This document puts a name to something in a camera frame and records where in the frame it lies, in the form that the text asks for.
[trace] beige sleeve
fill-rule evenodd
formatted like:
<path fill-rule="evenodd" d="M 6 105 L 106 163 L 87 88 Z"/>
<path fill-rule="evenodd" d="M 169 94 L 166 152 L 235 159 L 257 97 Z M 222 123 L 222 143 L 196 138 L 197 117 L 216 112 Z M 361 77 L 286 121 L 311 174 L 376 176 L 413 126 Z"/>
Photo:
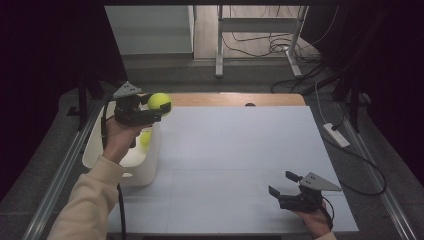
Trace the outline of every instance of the beige sleeve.
<path fill-rule="evenodd" d="M 99 156 L 94 167 L 75 183 L 48 239 L 106 238 L 108 215 L 118 201 L 117 185 L 125 168 Z"/>
<path fill-rule="evenodd" d="M 329 232 L 325 234 L 324 236 L 317 238 L 315 240 L 336 240 L 336 236 L 334 236 L 333 232 Z"/>

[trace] white tabletop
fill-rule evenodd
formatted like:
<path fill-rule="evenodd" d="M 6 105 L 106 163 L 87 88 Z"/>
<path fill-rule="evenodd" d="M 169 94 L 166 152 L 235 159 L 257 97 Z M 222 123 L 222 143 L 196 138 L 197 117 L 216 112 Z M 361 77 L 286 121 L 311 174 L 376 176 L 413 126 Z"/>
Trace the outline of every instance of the white tabletop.
<path fill-rule="evenodd" d="M 158 172 L 145 187 L 123 187 L 127 232 L 283 234 L 307 232 L 279 208 L 268 185 L 299 194 L 285 171 L 339 185 L 311 110 L 293 107 L 174 107 L 162 119 Z M 343 192 L 323 192 L 333 231 L 358 231 Z M 109 231 L 119 232 L 118 204 Z"/>

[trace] white bucket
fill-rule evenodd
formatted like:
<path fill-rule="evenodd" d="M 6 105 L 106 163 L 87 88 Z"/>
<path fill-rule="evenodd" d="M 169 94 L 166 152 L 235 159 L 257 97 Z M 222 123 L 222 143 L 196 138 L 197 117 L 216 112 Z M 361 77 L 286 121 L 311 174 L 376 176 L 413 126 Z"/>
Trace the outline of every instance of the white bucket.
<path fill-rule="evenodd" d="M 106 117 L 113 115 L 115 106 L 116 102 L 109 103 Z M 92 168 L 99 155 L 103 153 L 100 131 L 102 115 L 103 109 L 97 117 L 82 157 L 82 163 L 87 168 Z M 120 181 L 121 186 L 145 186 L 150 184 L 155 178 L 160 150 L 160 123 L 154 123 L 151 131 L 152 135 L 147 151 L 141 146 L 139 137 L 137 137 L 136 146 L 130 148 L 127 155 L 122 159 L 120 165 L 125 167 L 127 171 Z"/>

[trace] human hand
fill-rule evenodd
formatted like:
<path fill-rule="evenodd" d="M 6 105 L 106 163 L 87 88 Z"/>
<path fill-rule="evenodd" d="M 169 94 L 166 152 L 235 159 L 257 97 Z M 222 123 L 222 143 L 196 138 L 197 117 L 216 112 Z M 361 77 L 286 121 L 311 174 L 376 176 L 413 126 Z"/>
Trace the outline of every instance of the human hand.
<path fill-rule="evenodd" d="M 122 158 L 128 153 L 134 138 L 140 134 L 143 128 L 151 126 L 152 125 L 129 127 L 119 123 L 114 117 L 109 118 L 106 122 L 107 145 L 102 156 L 119 164 Z"/>
<path fill-rule="evenodd" d="M 324 209 L 326 209 L 324 201 L 322 202 L 322 206 Z M 298 211 L 292 212 L 296 213 L 303 219 L 303 222 L 308 227 L 309 231 L 311 231 L 312 237 L 314 239 L 319 238 L 331 231 L 330 227 L 328 226 L 327 218 L 319 209 L 311 213 Z"/>

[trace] stand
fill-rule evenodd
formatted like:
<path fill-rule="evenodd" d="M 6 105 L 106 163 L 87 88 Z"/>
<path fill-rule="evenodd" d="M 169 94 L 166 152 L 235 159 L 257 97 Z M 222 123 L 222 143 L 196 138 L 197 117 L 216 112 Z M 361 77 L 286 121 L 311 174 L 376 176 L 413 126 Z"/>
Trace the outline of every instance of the stand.
<path fill-rule="evenodd" d="M 295 78 L 302 77 L 302 72 L 297 65 L 294 56 L 297 39 L 302 29 L 303 20 L 306 14 L 306 6 L 300 6 L 300 13 L 297 18 L 223 18 L 223 6 L 218 8 L 218 47 L 216 51 L 216 70 L 215 76 L 221 78 L 223 76 L 223 32 L 255 32 L 255 33 L 292 33 L 290 46 L 285 49 L 287 60 L 293 71 Z"/>
<path fill-rule="evenodd" d="M 349 90 L 351 90 L 350 123 L 352 124 L 352 127 L 355 129 L 356 132 L 359 132 L 357 116 L 358 116 L 359 92 L 360 92 L 360 79 L 357 76 L 358 74 L 357 72 L 367 47 L 369 46 L 370 42 L 373 40 L 373 37 L 375 36 L 377 30 L 381 26 L 384 18 L 389 12 L 389 9 L 390 7 L 388 5 L 379 6 L 377 8 L 377 13 L 375 14 L 371 25 L 368 27 L 365 33 L 364 40 L 358 46 L 358 49 L 355 51 L 355 54 L 350 59 L 346 67 L 344 67 L 343 70 L 341 70 L 340 72 L 320 81 L 317 84 L 316 89 L 320 89 L 336 81 L 343 73 L 347 75 L 347 78 L 345 79 L 347 81 L 344 81 L 344 83 L 338 82 L 336 88 L 333 91 L 332 96 L 334 101 L 342 101 L 345 98 L 346 94 L 349 92 Z M 305 89 L 300 94 L 302 96 L 306 96 L 314 91 L 315 91 L 315 86 Z"/>

